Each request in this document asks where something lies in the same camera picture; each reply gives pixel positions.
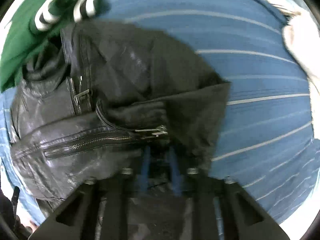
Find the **black leather jacket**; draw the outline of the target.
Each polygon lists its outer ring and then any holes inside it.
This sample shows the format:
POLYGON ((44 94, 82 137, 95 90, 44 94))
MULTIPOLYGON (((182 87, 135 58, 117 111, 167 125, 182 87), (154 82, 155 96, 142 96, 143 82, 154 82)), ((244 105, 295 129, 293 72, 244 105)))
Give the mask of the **black leather jacket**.
POLYGON ((228 81, 162 31, 95 20, 62 29, 22 74, 10 154, 48 217, 84 181, 111 178, 149 147, 148 188, 127 200, 127 239, 191 239, 191 198, 174 194, 168 153, 208 176, 228 81))

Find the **blue striped bed sheet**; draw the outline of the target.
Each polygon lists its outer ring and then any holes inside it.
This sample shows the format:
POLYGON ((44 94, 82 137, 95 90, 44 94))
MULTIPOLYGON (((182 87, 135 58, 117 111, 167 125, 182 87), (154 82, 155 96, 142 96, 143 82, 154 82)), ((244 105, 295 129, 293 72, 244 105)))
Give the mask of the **blue striped bed sheet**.
MULTIPOLYGON (((319 187, 319 140, 307 74, 283 40, 286 17, 267 0, 103 1, 106 10, 65 25, 42 48, 65 27, 94 20, 162 31, 188 45, 230 84, 208 176, 238 182, 278 224, 292 218, 312 223, 318 203, 305 215, 298 210, 319 187)), ((10 107, 18 85, 1 92, 1 166, 41 224, 48 214, 10 154, 10 107)))

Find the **white fleece blanket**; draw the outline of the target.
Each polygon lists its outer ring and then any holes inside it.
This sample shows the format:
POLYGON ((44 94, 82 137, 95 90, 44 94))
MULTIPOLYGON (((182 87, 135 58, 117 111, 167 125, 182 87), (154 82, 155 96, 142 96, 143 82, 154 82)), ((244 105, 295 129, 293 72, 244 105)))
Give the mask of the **white fleece blanket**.
POLYGON ((319 90, 319 29, 310 13, 294 14, 282 31, 287 50, 319 90))

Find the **folded green striped garment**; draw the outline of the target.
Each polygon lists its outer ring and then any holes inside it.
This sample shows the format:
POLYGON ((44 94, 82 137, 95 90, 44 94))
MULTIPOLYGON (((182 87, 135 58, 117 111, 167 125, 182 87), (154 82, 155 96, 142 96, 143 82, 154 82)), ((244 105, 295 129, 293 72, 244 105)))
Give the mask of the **folded green striped garment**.
POLYGON ((71 22, 99 15, 103 0, 18 0, 1 25, 1 92, 18 85, 22 64, 71 22))

